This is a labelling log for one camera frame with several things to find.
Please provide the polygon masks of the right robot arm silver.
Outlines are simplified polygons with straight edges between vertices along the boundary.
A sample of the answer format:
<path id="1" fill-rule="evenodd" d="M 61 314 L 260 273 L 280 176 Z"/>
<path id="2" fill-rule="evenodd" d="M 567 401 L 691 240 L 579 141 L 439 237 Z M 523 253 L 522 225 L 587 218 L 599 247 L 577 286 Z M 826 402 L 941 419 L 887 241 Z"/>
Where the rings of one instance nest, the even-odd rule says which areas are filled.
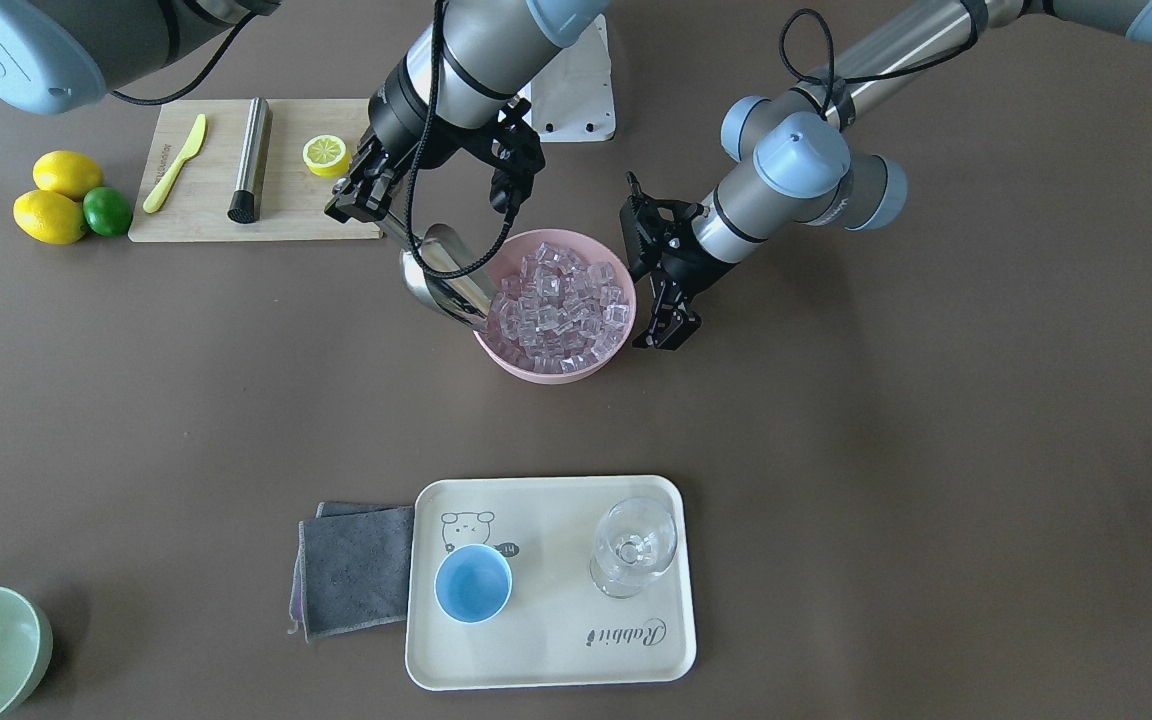
<path id="1" fill-rule="evenodd" d="M 276 1 L 0 1 L 0 100 L 56 115 L 122 97 L 215 41 L 200 79 Z M 326 214 L 370 222 L 397 183 L 465 150 L 492 165 L 511 222 L 544 165 L 520 91 L 605 10 L 602 1 L 438 1 L 429 28 L 371 96 L 361 159 Z"/>

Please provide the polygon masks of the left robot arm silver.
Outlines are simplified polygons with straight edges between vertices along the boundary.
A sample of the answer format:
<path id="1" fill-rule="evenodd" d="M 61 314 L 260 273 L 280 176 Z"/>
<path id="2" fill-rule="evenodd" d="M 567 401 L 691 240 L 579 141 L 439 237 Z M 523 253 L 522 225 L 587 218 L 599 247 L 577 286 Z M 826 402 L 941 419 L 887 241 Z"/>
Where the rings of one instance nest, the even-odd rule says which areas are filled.
<path id="1" fill-rule="evenodd" d="M 652 287 L 652 313 L 634 346 L 676 350 L 700 327 L 695 297 L 786 225 L 874 232 L 890 223 L 908 200 L 905 170 L 850 149 L 846 129 L 988 29 L 1029 14 L 1152 45 L 1152 1 L 916 1 L 844 53 L 823 26 L 823 65 L 791 69 L 794 86 L 774 99 L 733 104 L 719 141 L 735 168 L 703 200 L 654 199 L 627 174 L 628 272 Z"/>

